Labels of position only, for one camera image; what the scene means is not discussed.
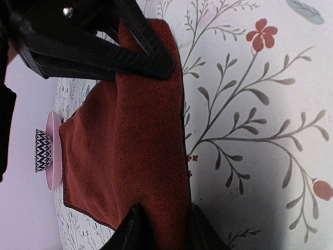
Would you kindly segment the dark red towel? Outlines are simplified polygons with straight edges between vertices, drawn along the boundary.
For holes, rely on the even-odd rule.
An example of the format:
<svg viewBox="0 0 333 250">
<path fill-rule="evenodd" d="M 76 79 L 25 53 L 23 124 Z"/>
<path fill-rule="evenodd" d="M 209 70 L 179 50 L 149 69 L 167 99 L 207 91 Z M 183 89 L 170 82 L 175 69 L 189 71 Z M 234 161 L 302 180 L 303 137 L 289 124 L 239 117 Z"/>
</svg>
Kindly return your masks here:
<svg viewBox="0 0 333 250">
<path fill-rule="evenodd" d="M 180 57 L 168 24 L 151 26 L 175 66 L 165 81 L 101 81 L 60 128 L 64 204 L 117 228 L 141 204 L 156 235 L 183 237 L 190 206 Z"/>
</svg>

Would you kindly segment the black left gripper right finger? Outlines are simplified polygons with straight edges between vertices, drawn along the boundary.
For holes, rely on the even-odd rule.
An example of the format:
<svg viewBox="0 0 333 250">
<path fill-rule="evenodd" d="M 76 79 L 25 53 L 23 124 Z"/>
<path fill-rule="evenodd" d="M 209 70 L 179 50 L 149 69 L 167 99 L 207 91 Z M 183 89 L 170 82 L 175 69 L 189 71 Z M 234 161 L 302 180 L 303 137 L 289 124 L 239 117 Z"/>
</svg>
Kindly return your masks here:
<svg viewBox="0 0 333 250">
<path fill-rule="evenodd" d="M 188 239 L 194 250 L 230 250 L 215 231 L 204 212 L 192 203 L 188 218 Z"/>
</svg>

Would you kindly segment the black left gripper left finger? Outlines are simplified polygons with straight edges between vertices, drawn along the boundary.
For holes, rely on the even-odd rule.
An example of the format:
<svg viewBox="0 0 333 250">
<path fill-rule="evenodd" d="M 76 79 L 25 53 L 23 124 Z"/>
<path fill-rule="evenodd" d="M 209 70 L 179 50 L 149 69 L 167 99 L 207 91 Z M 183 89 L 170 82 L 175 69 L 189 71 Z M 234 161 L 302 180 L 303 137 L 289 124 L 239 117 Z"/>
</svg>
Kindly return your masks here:
<svg viewBox="0 0 333 250">
<path fill-rule="evenodd" d="M 151 250 L 153 231 L 141 206 L 134 205 L 100 250 Z"/>
</svg>

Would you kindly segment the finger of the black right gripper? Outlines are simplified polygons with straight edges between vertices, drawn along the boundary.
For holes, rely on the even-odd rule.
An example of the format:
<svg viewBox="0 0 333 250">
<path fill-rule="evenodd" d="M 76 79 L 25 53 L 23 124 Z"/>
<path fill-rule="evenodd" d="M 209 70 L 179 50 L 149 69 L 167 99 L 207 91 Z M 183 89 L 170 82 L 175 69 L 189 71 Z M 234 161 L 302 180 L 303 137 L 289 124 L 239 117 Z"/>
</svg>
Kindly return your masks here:
<svg viewBox="0 0 333 250">
<path fill-rule="evenodd" d="M 168 79 L 174 69 L 174 59 L 142 13 L 136 1 L 117 1 L 117 13 L 134 39 L 144 50 L 137 53 L 121 49 L 122 72 L 158 80 Z"/>
</svg>

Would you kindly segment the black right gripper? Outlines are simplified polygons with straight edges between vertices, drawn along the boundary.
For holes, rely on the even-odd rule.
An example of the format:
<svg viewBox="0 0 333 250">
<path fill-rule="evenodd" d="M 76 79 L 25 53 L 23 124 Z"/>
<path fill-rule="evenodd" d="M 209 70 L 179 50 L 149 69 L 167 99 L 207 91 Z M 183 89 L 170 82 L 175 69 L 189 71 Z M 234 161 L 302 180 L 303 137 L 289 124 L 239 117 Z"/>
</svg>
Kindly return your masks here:
<svg viewBox="0 0 333 250">
<path fill-rule="evenodd" d="M 50 77 L 107 80 L 115 72 L 144 76 L 146 56 L 96 36 L 116 38 L 104 1 L 1 1 L 1 27 L 25 65 Z"/>
</svg>

